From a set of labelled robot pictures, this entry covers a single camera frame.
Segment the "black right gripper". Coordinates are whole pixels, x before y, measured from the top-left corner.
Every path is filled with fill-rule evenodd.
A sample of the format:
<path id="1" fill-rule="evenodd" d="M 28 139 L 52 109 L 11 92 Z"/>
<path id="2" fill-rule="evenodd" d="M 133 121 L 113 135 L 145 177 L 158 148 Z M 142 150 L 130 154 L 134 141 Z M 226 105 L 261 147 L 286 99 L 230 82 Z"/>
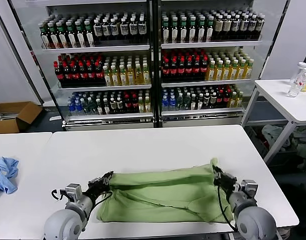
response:
<path id="1" fill-rule="evenodd" d="M 212 166 L 214 173 L 213 184 L 220 187 L 225 193 L 234 193 L 240 189 L 237 178 L 224 172 L 220 167 Z"/>

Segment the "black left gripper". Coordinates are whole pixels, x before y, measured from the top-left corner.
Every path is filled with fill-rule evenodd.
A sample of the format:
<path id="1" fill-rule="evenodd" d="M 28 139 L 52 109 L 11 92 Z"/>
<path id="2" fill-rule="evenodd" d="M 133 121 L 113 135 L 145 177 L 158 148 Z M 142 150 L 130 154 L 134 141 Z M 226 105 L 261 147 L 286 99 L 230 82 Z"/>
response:
<path id="1" fill-rule="evenodd" d="M 88 182 L 87 196 L 90 199 L 97 199 L 100 195 L 110 190 L 110 180 L 113 171 L 105 173 L 103 176 L 96 177 Z"/>

